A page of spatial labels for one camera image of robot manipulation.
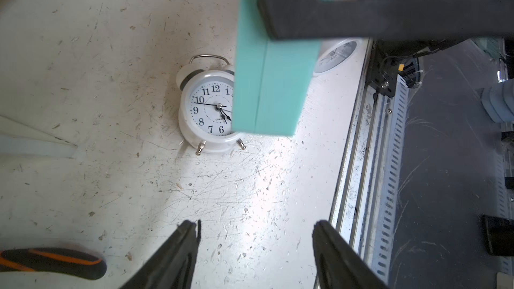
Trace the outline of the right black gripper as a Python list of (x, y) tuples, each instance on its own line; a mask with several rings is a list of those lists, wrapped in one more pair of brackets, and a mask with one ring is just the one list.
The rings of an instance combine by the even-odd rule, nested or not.
[(336, 37), (421, 41), (513, 35), (513, 0), (333, 2), (331, 25), (340, 29)]

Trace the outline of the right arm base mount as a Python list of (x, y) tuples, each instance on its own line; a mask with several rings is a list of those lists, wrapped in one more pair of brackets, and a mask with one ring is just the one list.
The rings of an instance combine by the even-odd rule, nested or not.
[(393, 98), (396, 95), (398, 77), (403, 79), (408, 88), (417, 87), (424, 72), (420, 67), (420, 57), (396, 56), (388, 52), (384, 41), (372, 41), (369, 64), (366, 68), (365, 85), (375, 90), (375, 95)]

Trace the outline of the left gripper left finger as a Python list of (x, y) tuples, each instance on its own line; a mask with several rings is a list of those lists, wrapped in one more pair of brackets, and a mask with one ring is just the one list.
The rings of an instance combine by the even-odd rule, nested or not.
[(200, 242), (201, 221), (182, 222), (158, 251), (122, 287), (189, 289)]

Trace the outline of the small mint square clock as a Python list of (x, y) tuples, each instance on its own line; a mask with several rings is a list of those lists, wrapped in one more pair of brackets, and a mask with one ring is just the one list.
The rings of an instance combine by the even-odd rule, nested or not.
[(333, 0), (240, 0), (232, 126), (291, 136), (321, 43), (336, 37)]

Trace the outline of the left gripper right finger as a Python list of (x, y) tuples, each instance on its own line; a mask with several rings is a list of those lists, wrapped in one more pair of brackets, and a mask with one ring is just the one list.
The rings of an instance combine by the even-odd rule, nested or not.
[(313, 250), (321, 288), (382, 288), (382, 282), (326, 220), (315, 224)]

